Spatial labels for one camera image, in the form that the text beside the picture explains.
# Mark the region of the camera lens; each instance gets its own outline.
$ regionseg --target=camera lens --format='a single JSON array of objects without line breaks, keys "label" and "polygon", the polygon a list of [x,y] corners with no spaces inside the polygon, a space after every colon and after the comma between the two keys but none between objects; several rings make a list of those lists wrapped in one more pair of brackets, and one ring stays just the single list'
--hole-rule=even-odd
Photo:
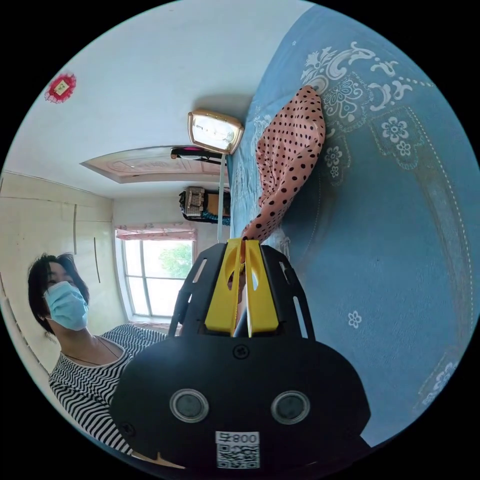
[{"label": "camera lens", "polygon": [[271,404],[273,418],[284,425],[301,422],[310,411],[310,401],[299,391],[284,391]]},{"label": "camera lens", "polygon": [[209,403],[199,391],[184,388],[172,395],[170,410],[182,422],[196,423],[201,422],[207,416]]}]

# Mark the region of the striped shirt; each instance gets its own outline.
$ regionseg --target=striped shirt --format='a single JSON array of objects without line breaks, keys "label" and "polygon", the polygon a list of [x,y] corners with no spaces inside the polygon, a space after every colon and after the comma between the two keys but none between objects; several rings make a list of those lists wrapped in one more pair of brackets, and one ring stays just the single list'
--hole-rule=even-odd
[{"label": "striped shirt", "polygon": [[60,353],[49,384],[69,415],[92,437],[128,455],[132,449],[117,430],[109,414],[110,402],[125,366],[146,347],[167,336],[155,330],[126,323],[101,335],[122,350],[113,363],[83,366]]}]

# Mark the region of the label sticker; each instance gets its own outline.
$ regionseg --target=label sticker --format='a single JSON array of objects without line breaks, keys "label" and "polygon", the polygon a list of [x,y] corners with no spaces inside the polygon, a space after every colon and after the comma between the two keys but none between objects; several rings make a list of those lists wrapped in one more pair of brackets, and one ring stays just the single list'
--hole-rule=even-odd
[{"label": "label sticker", "polygon": [[219,469],[259,469],[260,434],[257,431],[216,431]]}]

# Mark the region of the window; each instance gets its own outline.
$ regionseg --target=window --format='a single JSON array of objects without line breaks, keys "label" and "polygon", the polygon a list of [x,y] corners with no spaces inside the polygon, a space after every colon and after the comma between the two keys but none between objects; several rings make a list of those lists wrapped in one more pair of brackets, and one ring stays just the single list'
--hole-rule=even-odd
[{"label": "window", "polygon": [[123,266],[136,316],[170,320],[179,290],[192,268],[189,240],[124,240]]}]

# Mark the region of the bed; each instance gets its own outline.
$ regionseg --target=bed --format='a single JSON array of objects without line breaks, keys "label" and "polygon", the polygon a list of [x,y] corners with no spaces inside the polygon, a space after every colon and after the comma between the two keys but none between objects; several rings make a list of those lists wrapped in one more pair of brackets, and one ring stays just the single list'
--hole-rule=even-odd
[{"label": "bed", "polygon": [[364,25],[313,6],[274,54],[227,159],[232,238],[259,211],[257,141],[304,85],[322,97],[326,142],[265,243],[295,268],[316,339],[362,378],[373,447],[431,404],[475,328],[480,173],[423,71]]}]

